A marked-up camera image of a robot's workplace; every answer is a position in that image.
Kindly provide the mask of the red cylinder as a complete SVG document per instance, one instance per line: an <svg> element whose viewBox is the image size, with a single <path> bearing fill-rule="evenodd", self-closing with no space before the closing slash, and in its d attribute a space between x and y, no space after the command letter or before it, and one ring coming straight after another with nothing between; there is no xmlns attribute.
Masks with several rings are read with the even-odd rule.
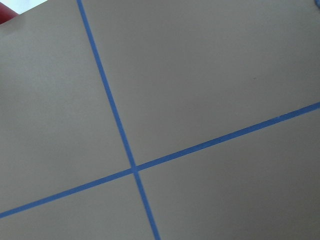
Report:
<svg viewBox="0 0 320 240"><path fill-rule="evenodd" d="M0 2L0 24L3 24L15 17L19 14L7 7L5 4Z"/></svg>

